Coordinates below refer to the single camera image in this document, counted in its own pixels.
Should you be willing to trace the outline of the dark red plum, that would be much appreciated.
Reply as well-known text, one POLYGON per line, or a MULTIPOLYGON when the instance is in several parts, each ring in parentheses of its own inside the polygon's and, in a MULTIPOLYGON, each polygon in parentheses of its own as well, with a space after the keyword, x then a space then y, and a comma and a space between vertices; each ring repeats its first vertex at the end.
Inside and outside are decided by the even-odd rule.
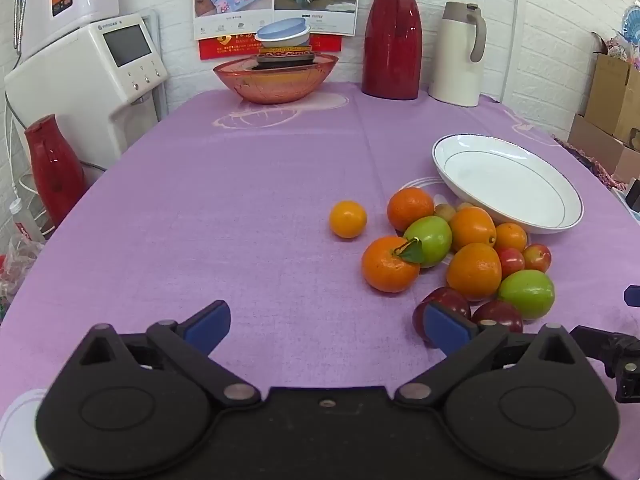
POLYGON ((431 338, 442 327, 447 327, 449 315, 444 311, 454 312, 458 318, 471 318, 471 307, 461 292, 450 287, 439 287, 424 297, 412 314, 412 326, 418 337, 428 348, 436 348, 431 338))
POLYGON ((521 333, 524 330, 520 311, 512 304, 501 300, 485 302, 474 311, 471 320, 476 324, 486 320, 495 321, 506 326, 511 333, 521 333))

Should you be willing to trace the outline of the large orange front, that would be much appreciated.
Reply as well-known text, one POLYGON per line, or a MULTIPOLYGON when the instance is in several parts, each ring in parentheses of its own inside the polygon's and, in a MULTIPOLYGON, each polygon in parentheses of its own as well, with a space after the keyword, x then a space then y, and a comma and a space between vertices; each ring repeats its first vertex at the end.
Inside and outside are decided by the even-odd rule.
POLYGON ((447 285, 469 301, 492 297, 502 281, 501 263, 494 248, 482 243, 462 247, 452 257, 447 285))

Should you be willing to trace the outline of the green apple front right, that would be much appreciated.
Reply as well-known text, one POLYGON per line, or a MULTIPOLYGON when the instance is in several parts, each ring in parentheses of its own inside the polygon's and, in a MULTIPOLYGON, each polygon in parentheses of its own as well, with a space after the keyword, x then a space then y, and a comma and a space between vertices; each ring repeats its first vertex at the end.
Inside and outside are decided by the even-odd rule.
POLYGON ((497 299, 512 304, 524 320, 533 321, 551 310, 555 288, 547 274, 537 270, 521 270, 502 281, 497 299))

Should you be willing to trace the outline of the green apple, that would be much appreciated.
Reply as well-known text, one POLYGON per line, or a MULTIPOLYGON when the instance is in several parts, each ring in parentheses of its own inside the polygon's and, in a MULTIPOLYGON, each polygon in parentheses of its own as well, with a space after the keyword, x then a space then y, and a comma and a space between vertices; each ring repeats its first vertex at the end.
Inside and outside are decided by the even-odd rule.
POLYGON ((421 242, 422 268, 439 264, 449 254, 452 233, 449 224, 439 216, 428 216, 416 220, 405 230, 407 240, 417 238, 421 242))
POLYGON ((555 288, 547 274, 537 270, 521 270, 502 281, 497 299, 512 304, 524 320, 533 321, 551 310, 555 288))

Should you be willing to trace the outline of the small red apple left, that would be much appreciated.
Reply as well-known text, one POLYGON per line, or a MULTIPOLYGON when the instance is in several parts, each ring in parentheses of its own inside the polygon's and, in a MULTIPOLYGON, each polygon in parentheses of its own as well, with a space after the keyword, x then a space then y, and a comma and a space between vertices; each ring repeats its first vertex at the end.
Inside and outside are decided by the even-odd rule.
POLYGON ((513 247, 500 248, 497 250, 501 266, 501 278, 505 280, 508 276, 526 269, 523 254, 513 247))

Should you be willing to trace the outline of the small red apple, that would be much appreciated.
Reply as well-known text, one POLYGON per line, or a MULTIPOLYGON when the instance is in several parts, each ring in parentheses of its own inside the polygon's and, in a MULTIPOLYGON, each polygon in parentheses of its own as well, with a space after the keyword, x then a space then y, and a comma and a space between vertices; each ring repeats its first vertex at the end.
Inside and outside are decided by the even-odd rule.
POLYGON ((508 276, 526 269, 523 254, 513 247, 500 248, 497 250, 501 266, 501 278, 505 280, 508 276))
POLYGON ((546 273, 552 263, 550 249, 544 244, 531 244, 523 250, 526 270, 546 273))

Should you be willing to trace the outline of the small red apple right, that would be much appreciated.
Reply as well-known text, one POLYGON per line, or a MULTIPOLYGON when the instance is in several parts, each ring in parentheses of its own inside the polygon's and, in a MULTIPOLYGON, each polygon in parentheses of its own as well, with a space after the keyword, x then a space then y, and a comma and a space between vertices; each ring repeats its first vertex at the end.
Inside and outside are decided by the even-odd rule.
POLYGON ((552 263, 550 249, 544 244, 531 244, 523 250, 526 270, 546 273, 552 263))

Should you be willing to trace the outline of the orange with green leaf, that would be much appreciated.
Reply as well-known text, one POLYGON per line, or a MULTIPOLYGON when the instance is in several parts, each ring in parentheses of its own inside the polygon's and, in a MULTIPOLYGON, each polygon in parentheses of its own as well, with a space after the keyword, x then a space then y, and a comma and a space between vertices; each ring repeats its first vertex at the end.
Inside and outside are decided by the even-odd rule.
POLYGON ((420 264, 405 261, 398 255, 408 240, 400 236, 383 236, 374 240, 361 257, 361 273, 374 289, 399 294, 408 289, 420 274, 420 264))

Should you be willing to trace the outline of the green apple centre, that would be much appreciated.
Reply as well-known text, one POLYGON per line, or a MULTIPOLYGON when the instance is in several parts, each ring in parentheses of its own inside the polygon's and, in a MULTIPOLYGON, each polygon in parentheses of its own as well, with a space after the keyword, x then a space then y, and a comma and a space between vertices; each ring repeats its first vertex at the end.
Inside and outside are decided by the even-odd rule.
POLYGON ((417 238, 421 242, 422 268, 439 264, 449 254, 452 233, 449 224, 439 216, 428 216, 416 220, 405 230, 407 240, 417 238))

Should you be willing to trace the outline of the small orange by plate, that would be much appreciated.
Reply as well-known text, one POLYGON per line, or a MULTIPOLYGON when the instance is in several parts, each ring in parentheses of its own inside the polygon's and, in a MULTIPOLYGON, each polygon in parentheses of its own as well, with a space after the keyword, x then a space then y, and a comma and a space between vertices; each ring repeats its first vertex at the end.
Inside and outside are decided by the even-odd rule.
POLYGON ((496 227, 496 242, 494 248, 497 252, 505 249, 515 249, 522 252, 528 244, 526 231, 516 223, 501 223, 496 227))

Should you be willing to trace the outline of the oval orange middle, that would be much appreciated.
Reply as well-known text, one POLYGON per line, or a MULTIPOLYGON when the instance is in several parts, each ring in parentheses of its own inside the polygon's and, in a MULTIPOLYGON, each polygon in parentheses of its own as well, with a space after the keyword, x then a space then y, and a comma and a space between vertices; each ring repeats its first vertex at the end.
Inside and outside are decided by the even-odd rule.
POLYGON ((482 208, 466 207, 458 210, 449 221, 449 227, 454 252, 472 243, 490 247, 496 244, 497 230, 494 220, 482 208))

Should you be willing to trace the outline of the brown kiwi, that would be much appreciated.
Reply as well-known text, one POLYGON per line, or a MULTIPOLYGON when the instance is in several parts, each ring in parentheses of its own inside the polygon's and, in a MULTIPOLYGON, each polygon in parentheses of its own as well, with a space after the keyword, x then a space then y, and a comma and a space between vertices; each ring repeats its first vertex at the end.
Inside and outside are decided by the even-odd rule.
POLYGON ((434 209, 434 215, 444 219, 446 222, 450 222, 456 213, 457 209, 448 203, 438 204, 434 209))

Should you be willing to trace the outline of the orange at back left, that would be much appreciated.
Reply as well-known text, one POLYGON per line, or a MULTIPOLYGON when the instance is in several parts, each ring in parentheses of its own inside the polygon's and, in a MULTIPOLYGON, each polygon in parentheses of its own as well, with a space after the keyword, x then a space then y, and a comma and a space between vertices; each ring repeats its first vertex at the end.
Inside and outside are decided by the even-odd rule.
POLYGON ((405 232, 416 220, 434 214, 434 200, 422 188, 403 188, 387 204, 387 219, 397 232, 405 232))

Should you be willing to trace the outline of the white plate with blue rim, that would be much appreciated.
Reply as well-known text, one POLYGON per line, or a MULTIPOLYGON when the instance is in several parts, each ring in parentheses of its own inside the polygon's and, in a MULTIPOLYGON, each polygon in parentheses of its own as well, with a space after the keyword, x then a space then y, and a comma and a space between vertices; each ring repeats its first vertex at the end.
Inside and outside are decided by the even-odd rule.
POLYGON ((559 170, 536 154, 493 136, 444 136, 432 147, 437 172, 457 198, 499 222, 533 234, 556 234, 582 221, 585 206, 559 170))

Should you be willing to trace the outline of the purple tablecloth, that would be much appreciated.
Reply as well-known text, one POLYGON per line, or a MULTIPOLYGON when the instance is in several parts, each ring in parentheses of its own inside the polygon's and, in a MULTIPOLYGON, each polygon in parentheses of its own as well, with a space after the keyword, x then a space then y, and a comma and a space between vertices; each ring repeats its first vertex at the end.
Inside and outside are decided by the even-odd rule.
POLYGON ((424 347, 411 315, 444 269, 384 296, 363 281, 360 259, 392 232, 386 207, 398 188, 422 179, 436 200, 448 197, 431 150, 453 133, 521 145, 582 196, 582 222, 544 239, 556 292, 548 321, 637 335, 639 312, 624 301, 639 281, 637 222, 551 136, 497 101, 387 101, 324 84, 271 107, 204 92, 96 181, 12 302, 1 326, 2 476, 48 471, 36 409, 98 323, 140 333, 227 301, 231 330, 213 357, 261 389, 395 389, 437 363, 442 356, 424 347), (367 211, 353 240, 329 227, 342 200, 367 211))

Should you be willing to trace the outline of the cardboard boxes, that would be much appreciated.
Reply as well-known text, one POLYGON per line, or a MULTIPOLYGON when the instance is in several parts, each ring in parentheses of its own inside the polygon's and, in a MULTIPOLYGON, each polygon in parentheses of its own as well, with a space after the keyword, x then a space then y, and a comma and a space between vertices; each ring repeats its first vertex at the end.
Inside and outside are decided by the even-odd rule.
POLYGON ((639 47, 620 35, 598 43, 586 109, 568 144, 627 182, 639 177, 639 47))

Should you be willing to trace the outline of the small lone yellow orange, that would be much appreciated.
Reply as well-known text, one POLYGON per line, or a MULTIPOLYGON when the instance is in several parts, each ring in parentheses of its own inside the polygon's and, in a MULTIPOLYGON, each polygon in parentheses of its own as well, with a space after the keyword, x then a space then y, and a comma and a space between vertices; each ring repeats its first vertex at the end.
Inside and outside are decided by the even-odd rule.
POLYGON ((333 206, 329 215, 329 227, 343 240, 353 240, 366 228, 367 211, 353 200, 342 200, 333 206))

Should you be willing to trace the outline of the plastic bottle red label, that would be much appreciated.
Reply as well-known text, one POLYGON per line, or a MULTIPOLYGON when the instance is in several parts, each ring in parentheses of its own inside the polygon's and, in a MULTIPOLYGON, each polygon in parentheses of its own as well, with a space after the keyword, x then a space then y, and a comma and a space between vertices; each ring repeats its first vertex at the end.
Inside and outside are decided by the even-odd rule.
POLYGON ((46 242, 34 216, 19 197, 10 203, 10 211, 18 232, 35 243, 46 242))

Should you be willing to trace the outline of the red thermos on left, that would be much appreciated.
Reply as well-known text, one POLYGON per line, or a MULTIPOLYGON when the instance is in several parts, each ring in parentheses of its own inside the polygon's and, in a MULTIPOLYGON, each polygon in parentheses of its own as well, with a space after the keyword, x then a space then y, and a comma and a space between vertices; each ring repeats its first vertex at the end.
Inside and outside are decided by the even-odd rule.
POLYGON ((37 192, 59 226, 88 190, 84 170, 53 114, 25 130, 37 192))

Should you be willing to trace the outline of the white thermos jug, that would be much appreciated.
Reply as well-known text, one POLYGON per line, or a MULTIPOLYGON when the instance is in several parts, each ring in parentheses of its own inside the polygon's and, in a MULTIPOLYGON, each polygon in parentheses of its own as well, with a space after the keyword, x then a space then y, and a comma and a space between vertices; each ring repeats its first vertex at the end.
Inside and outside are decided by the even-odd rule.
POLYGON ((437 101, 476 107, 484 73, 487 26, 476 3, 448 1, 436 37, 428 94, 437 101))

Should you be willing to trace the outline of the red glass bowl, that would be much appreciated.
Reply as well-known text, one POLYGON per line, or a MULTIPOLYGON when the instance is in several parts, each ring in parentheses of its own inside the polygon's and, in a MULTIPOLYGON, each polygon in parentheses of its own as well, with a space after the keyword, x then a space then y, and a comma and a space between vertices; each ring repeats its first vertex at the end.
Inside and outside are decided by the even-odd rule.
POLYGON ((315 92, 334 69, 338 58, 318 53, 311 63, 258 67, 256 56, 220 64, 214 74, 243 100, 254 104, 285 104, 315 92))

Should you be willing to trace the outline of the white water dispenser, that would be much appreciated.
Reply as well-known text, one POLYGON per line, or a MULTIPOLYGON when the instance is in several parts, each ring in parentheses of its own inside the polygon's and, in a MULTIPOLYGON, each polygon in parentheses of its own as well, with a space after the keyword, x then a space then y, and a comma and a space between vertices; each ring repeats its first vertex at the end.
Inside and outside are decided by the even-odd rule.
POLYGON ((6 76, 20 140, 53 115, 81 162, 110 168, 158 123, 154 92, 168 79, 140 14, 91 23, 56 40, 6 76))

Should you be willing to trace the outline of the stacked dishes in bowl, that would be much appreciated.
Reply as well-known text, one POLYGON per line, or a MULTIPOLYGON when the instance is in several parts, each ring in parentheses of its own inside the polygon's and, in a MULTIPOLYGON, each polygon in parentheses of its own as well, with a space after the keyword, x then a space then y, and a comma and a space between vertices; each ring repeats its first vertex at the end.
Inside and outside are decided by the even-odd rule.
POLYGON ((255 58, 255 70, 305 66, 314 62, 308 44, 295 47, 262 47, 255 58))

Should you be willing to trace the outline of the tall red thermos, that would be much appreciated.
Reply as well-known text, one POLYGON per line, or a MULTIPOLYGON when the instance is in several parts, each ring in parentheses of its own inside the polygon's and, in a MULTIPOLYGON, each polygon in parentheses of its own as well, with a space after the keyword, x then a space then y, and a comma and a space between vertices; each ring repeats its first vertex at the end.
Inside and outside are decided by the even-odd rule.
POLYGON ((379 99, 415 100, 422 44, 416 0, 373 0, 364 34, 362 92, 379 99))

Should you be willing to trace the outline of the blue lidded white bowl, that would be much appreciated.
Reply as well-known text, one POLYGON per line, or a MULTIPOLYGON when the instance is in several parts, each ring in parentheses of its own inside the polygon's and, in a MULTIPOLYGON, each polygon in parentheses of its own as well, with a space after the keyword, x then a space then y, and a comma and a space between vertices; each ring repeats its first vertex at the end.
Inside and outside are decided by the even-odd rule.
POLYGON ((310 26, 304 18, 286 18, 262 26, 255 38, 264 48, 285 48, 306 46, 309 41, 310 26))

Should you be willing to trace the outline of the wall calendar poster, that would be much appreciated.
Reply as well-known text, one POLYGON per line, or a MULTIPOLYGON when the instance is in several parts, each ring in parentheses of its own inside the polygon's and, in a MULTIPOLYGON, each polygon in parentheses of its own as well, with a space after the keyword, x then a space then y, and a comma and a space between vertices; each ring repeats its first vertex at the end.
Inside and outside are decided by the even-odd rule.
POLYGON ((255 53, 258 29, 302 18, 318 45, 341 50, 355 35, 359 0, 193 0, 194 39, 200 59, 255 53))

